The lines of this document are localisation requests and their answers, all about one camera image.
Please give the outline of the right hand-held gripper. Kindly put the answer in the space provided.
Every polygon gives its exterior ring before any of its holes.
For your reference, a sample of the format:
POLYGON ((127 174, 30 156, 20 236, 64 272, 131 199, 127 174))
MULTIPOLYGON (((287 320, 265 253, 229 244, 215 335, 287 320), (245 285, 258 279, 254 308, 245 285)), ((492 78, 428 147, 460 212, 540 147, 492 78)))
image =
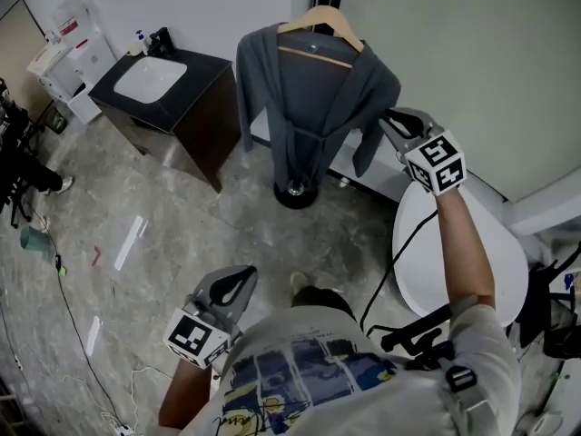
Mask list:
POLYGON ((403 160, 411 178, 435 196, 460 186, 467 179, 465 155, 449 130, 428 113, 411 107, 388 109, 379 126, 403 160), (424 143, 424 134, 438 134, 424 143))

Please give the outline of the white sink basin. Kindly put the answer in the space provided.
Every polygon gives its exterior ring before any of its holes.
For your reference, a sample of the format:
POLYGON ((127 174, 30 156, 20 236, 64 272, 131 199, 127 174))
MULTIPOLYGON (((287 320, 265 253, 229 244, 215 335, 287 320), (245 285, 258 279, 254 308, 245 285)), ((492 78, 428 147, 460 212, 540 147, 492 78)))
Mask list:
POLYGON ((145 56, 114 85, 113 91, 142 104, 160 100, 186 73, 182 63, 145 56))

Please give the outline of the person's shoe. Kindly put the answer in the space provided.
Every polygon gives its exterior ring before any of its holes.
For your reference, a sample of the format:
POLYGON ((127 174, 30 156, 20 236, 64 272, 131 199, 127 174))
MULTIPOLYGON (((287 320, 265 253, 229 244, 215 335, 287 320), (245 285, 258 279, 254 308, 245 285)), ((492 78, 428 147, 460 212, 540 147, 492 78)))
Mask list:
POLYGON ((294 295, 312 285, 312 279, 303 272, 293 272, 290 276, 290 287, 294 295))

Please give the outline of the wooden clothes hanger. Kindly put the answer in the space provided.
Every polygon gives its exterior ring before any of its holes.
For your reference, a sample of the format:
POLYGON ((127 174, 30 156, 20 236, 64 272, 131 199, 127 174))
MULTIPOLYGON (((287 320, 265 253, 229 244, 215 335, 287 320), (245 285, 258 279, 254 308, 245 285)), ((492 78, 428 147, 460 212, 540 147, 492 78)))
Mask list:
MULTIPOLYGON (((352 48, 359 53, 364 49, 364 44, 354 34, 349 21, 339 9, 330 5, 317 5, 312 7, 301 18, 278 26, 277 33, 285 34, 299 29, 313 27, 316 25, 327 25, 336 35, 343 38, 352 48)), ((329 58, 314 52, 301 51, 285 46, 278 46, 280 52, 300 55, 325 63, 334 64, 343 68, 351 69, 352 65, 342 61, 329 58)))

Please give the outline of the long white tape strip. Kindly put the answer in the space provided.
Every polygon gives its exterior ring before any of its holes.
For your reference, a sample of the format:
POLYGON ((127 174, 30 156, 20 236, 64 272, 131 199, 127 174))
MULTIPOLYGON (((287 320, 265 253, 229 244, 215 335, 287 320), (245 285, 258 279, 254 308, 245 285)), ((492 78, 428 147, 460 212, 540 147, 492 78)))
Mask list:
POLYGON ((133 248, 135 241, 142 236, 148 222, 142 218, 141 215, 136 215, 134 221, 131 225, 130 230, 128 231, 123 244, 120 248, 120 251, 117 253, 115 258, 113 267, 116 271, 121 271, 123 265, 129 255, 130 251, 133 248))

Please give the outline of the person's left forearm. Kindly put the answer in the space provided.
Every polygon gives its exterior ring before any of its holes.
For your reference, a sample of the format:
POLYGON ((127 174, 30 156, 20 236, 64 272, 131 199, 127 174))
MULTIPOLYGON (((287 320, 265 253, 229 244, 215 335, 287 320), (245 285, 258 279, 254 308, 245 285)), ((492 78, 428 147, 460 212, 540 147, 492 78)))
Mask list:
POLYGON ((161 427, 183 430, 210 399, 212 369, 180 360, 158 414, 161 427))

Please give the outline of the white open bin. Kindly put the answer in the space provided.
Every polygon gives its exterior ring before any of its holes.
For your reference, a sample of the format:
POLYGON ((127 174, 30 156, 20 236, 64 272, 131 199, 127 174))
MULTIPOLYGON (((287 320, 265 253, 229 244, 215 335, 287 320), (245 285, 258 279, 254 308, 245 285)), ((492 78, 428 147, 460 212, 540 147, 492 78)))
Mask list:
POLYGON ((92 86, 90 84, 82 84, 75 96, 67 102, 68 108, 83 124, 89 124, 102 113, 101 109, 89 96, 91 90, 92 86))

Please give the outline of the black chest mount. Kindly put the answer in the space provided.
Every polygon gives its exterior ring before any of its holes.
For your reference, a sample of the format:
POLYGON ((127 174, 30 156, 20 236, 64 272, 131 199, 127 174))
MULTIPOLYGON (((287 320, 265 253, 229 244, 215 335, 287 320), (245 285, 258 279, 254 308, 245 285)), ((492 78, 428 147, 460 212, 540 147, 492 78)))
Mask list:
POLYGON ((411 356, 406 364, 408 370, 433 371, 440 367, 442 360, 452 361, 455 356, 451 341, 435 344, 435 340, 442 333, 439 326, 451 317, 450 305, 445 304, 402 328, 373 325, 367 335, 370 336, 375 331, 386 332, 380 342, 384 352, 392 352, 395 346, 401 345, 411 356))

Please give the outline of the dark grey robe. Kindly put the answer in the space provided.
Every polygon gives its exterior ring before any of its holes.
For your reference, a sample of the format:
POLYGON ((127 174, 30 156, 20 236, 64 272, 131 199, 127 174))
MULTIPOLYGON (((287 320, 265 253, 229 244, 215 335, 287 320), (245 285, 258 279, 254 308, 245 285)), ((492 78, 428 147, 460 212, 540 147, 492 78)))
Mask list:
POLYGON ((401 90, 369 46, 357 51, 336 36, 281 34, 272 25, 240 40, 235 67, 244 147, 252 148, 251 124, 265 113, 280 191, 316 190, 353 130, 361 133, 353 167, 367 172, 384 136, 379 118, 401 90))

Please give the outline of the person's white printed t-shirt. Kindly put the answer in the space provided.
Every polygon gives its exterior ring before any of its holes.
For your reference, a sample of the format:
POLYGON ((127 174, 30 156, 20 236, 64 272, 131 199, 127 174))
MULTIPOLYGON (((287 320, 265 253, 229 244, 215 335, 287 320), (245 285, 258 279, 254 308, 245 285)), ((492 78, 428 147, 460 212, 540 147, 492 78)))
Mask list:
POLYGON ((510 436, 520 370, 495 311, 468 308, 449 339, 452 361, 408 370, 349 317, 311 322, 291 308, 277 312, 233 347, 219 390, 182 436, 510 436), (452 365, 478 383, 452 392, 452 365))

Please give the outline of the green mesh basket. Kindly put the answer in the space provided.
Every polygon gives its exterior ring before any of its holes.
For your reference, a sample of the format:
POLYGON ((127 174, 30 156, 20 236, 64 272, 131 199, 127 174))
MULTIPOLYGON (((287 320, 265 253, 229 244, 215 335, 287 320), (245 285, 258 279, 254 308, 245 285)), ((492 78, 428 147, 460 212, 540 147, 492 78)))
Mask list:
POLYGON ((67 127, 67 119, 55 108, 51 107, 44 116, 44 126, 55 134, 61 134, 67 127))

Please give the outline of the white round table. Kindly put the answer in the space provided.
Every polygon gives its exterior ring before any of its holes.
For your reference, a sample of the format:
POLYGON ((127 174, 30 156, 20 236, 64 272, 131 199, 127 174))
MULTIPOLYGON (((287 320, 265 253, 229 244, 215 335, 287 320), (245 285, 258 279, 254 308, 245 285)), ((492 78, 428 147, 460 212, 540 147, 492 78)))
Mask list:
MULTIPOLYGON (((496 310, 507 327, 527 295, 528 267, 519 241, 465 187, 459 189, 487 252, 496 285, 496 310)), ((401 197, 394 222, 392 252, 399 256, 394 274, 408 307, 423 317, 448 302, 438 219, 416 227, 437 210, 435 198, 418 183, 401 197)))

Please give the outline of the person's right forearm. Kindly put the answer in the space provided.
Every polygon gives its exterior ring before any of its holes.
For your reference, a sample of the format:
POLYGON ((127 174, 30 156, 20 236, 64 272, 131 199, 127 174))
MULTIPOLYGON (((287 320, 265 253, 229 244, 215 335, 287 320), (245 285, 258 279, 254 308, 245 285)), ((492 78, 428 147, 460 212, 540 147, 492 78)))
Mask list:
POLYGON ((496 308, 495 282, 485 248, 458 188, 436 197, 448 299, 475 296, 496 308))

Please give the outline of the black faucet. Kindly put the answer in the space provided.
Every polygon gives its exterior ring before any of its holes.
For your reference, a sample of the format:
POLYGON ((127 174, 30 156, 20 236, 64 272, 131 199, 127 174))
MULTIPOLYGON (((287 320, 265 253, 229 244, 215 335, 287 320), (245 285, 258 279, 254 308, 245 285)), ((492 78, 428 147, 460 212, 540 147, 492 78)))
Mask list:
POLYGON ((167 27, 162 27, 155 33, 150 34, 150 44, 148 54, 157 58, 171 58, 175 53, 175 46, 172 42, 167 27))

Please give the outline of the black tripod stand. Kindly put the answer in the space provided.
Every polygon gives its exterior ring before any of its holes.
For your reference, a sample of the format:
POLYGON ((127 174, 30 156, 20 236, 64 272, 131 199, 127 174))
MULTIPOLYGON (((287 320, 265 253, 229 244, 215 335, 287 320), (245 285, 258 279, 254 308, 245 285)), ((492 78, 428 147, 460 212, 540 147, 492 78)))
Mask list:
POLYGON ((548 266, 536 263, 528 272, 527 295, 517 316, 519 345, 529 346, 543 334, 543 353, 559 360, 581 359, 581 323, 576 313, 576 288, 573 284, 565 293, 551 292, 550 284, 565 272, 581 255, 581 242, 575 251, 562 263, 553 261, 548 266), (554 326, 552 307, 554 303, 569 302, 571 321, 565 326, 554 326))

